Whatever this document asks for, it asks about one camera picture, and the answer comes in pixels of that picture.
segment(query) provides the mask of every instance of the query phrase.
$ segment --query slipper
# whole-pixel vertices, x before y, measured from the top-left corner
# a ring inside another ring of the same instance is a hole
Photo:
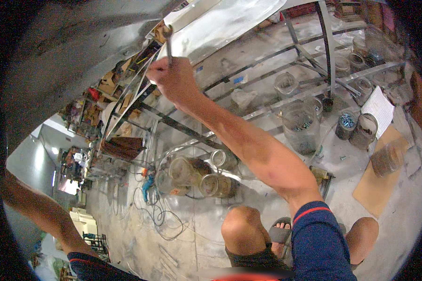
[[[285,228],[277,228],[277,223],[281,224],[284,222],[284,224],[291,225],[291,218],[283,217],[277,219],[274,224],[269,229],[269,236],[270,239],[272,239],[272,242],[277,242],[280,244],[286,244],[287,239],[289,238],[289,235],[292,233],[292,228],[285,229]]]

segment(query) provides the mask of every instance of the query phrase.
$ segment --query cardboard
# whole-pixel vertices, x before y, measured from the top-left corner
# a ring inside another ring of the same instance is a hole
[[[382,137],[378,140],[375,151],[382,149],[387,143],[399,138],[402,138],[402,135],[392,125],[389,125]],[[400,171],[401,169],[384,177],[377,177],[373,172],[372,162],[369,161],[363,177],[353,191],[353,197],[369,213],[379,218],[394,191]]]

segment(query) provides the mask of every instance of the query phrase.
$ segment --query forearm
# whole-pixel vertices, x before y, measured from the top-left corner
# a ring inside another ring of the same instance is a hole
[[[7,205],[58,239],[66,253],[97,256],[79,235],[68,212],[46,194],[26,187],[8,171],[0,193]]]
[[[288,200],[294,190],[317,189],[303,161],[268,132],[221,108],[200,95],[182,110],[197,118],[264,183]]]

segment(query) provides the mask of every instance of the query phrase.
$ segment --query concrete floor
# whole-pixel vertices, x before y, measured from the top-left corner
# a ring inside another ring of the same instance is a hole
[[[362,24],[362,22],[343,23],[333,16],[331,19],[333,30]],[[299,39],[321,32],[316,15],[295,18],[293,22]],[[281,24],[270,26],[257,33],[249,34],[250,32],[254,31],[249,31],[248,34],[198,65],[203,65],[204,71],[208,70],[207,73],[214,73],[211,77],[197,75],[197,82],[201,87],[251,63],[260,56],[276,52],[292,42],[287,27]],[[362,35],[363,31],[353,31],[339,35],[335,37],[335,40],[349,47],[353,36]],[[304,47],[311,54],[324,50],[322,40],[309,43]],[[294,50],[288,51],[238,76],[247,75],[250,80],[250,77],[257,77],[285,62],[293,61],[295,57]],[[234,64],[230,69],[221,67],[220,61],[224,58]],[[315,73],[303,67],[291,67],[287,71],[299,81],[317,77]],[[254,103],[255,109],[265,103],[266,99],[272,99],[266,97],[273,96],[275,93],[272,87],[275,77],[276,75],[270,76],[244,89],[247,92],[256,90],[259,93],[258,101]],[[221,84],[210,90],[208,94],[212,97],[218,96],[228,87]],[[356,109],[356,104],[346,91],[338,88],[337,95],[345,102],[343,107]],[[163,99],[161,97],[157,108],[166,113],[171,109],[172,104]],[[223,99],[219,104],[230,107],[231,98]],[[206,130],[197,121],[189,119],[180,112],[175,113],[174,117],[199,132]],[[325,132],[326,128],[334,123],[335,118],[337,114],[329,116],[321,124],[321,132]],[[377,220],[380,225],[377,243],[370,255],[354,272],[361,281],[390,280],[405,261],[422,227],[422,131],[410,116],[408,120],[411,121],[409,125],[414,133],[415,144],[408,150],[405,165],[402,167],[394,192],[383,214]],[[281,122],[274,114],[266,114],[254,120],[253,123],[270,131],[278,140],[288,145],[281,130]],[[396,129],[401,131],[403,128],[396,127]],[[158,127],[158,132],[157,157],[174,145],[190,139],[185,134],[162,124]],[[369,155],[367,152],[354,149],[348,142],[339,140],[333,132],[328,134],[323,143],[325,157],[318,165],[330,170],[336,176],[332,181],[326,203],[338,221],[349,229],[360,217],[372,216],[352,196],[369,162]],[[187,153],[196,155],[199,151]],[[347,155],[347,159],[341,162],[340,155]],[[316,165],[313,161],[308,160],[308,162],[310,165]],[[243,171],[247,170],[243,165],[239,168]],[[258,180],[242,179],[242,187],[236,199],[230,201],[163,196],[163,208],[177,214],[185,226],[184,231],[176,239],[166,241],[157,233],[147,212],[137,209],[144,206],[150,212],[153,210],[142,201],[142,194],[137,189],[142,184],[137,181],[140,179],[139,175],[129,174],[127,184],[118,188],[113,182],[96,182],[93,189],[87,192],[86,209],[96,219],[99,232],[108,237],[111,260],[121,261],[123,267],[131,269],[147,280],[206,280],[195,277],[193,273],[199,269],[229,267],[230,262],[225,254],[220,226],[231,204],[242,203],[259,209],[261,221],[267,229],[277,218],[289,215],[287,203],[270,187]],[[159,229],[164,236],[173,237],[181,231],[180,223],[171,214],[166,214],[165,220],[166,222]]]

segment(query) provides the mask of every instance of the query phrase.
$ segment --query blue power tool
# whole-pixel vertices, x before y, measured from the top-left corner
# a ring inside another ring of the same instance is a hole
[[[142,185],[142,195],[144,196],[144,202],[148,202],[148,189],[153,185],[155,177],[151,174],[148,176],[148,179]]]

